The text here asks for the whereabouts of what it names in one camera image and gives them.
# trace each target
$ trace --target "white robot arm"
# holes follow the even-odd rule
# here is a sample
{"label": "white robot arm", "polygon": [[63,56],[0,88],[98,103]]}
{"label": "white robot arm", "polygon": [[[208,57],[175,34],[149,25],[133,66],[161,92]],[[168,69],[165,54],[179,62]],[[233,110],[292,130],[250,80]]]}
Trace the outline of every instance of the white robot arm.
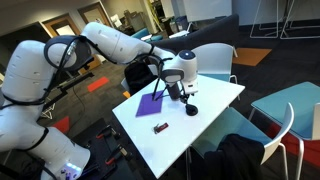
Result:
{"label": "white robot arm", "polygon": [[191,51],[174,56],[99,23],[89,23],[81,36],[58,36],[46,44],[21,42],[12,54],[2,86],[5,102],[0,109],[0,151],[22,149],[42,158],[52,174],[43,172],[41,179],[65,179],[66,172],[71,174],[70,180],[79,178],[89,160],[89,150],[57,129],[36,123],[54,74],[80,69],[91,54],[126,64],[144,53],[172,58],[164,64],[161,79],[172,86],[180,81],[186,94],[197,92],[197,64]]}

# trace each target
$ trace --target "black jacket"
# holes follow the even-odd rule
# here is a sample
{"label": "black jacket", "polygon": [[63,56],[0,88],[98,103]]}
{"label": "black jacket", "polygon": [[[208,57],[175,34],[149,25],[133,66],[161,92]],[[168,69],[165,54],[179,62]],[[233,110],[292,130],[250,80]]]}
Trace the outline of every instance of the black jacket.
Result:
{"label": "black jacket", "polygon": [[261,180],[264,146],[258,141],[229,134],[218,149],[204,154],[207,171],[217,180]]}

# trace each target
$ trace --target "red object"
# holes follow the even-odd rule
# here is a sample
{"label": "red object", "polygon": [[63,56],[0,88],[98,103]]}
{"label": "red object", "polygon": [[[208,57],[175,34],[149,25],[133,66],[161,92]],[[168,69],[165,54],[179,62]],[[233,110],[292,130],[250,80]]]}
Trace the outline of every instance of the red object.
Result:
{"label": "red object", "polygon": [[63,119],[59,120],[55,124],[53,124],[53,127],[57,128],[62,133],[67,133],[69,131],[69,116],[64,117]]}
{"label": "red object", "polygon": [[91,83],[88,86],[88,91],[92,92],[92,91],[98,89],[99,87],[101,87],[102,85],[106,84],[107,82],[109,82],[109,79],[106,77],[102,77],[102,78],[96,80],[95,82]]}
{"label": "red object", "polygon": [[161,126],[156,126],[156,127],[154,127],[154,133],[159,133],[159,132],[161,132],[162,130],[164,130],[165,128],[167,128],[169,125],[168,125],[168,123],[164,123],[163,125],[161,125]]}
{"label": "red object", "polygon": [[[280,127],[272,123],[267,131],[267,135],[271,138],[275,137],[279,132]],[[286,134],[281,142],[286,146],[287,152],[290,152],[294,155],[299,153],[299,140],[291,135],[290,133]],[[320,141],[304,141],[304,155],[303,159],[309,163],[320,167]]]}

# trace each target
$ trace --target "white table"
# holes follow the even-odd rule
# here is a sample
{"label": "white table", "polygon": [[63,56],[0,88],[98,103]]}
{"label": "white table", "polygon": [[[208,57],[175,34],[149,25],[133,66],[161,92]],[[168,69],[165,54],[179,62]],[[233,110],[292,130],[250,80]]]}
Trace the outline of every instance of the white table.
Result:
{"label": "white table", "polygon": [[[161,113],[135,117],[141,96],[153,92],[154,86],[155,81],[112,111],[155,177],[159,178],[243,91],[244,86],[198,75],[199,92],[188,101],[198,107],[197,115],[188,116],[185,104],[166,96]],[[162,90],[164,83],[160,82],[159,87],[158,90]],[[169,127],[155,134],[153,127],[164,123]]]}

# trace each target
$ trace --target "orange rug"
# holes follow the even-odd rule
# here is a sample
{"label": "orange rug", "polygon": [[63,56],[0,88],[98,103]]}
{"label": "orange rug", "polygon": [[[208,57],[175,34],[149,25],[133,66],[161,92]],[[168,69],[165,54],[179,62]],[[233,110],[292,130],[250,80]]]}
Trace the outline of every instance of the orange rug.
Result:
{"label": "orange rug", "polygon": [[271,49],[258,48],[237,48],[238,57],[233,57],[232,62],[235,64],[242,64],[247,66],[256,66]]}
{"label": "orange rug", "polygon": [[106,77],[102,77],[102,78],[96,80],[95,82],[91,83],[88,86],[88,91],[92,92],[92,91],[98,89],[99,87],[101,87],[102,85],[106,84],[107,82],[109,82],[109,79]]}

